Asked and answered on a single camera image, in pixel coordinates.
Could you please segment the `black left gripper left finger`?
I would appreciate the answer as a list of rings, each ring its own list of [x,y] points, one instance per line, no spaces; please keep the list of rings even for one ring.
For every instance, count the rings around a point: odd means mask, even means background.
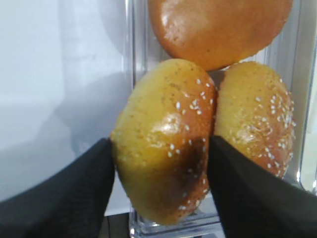
[[[39,185],[0,204],[2,238],[97,238],[114,184],[110,139],[101,139]]]

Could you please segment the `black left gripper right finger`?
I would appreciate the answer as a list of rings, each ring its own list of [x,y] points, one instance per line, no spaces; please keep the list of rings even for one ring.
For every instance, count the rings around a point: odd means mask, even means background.
[[[211,136],[209,183],[227,238],[315,238],[317,197]]]

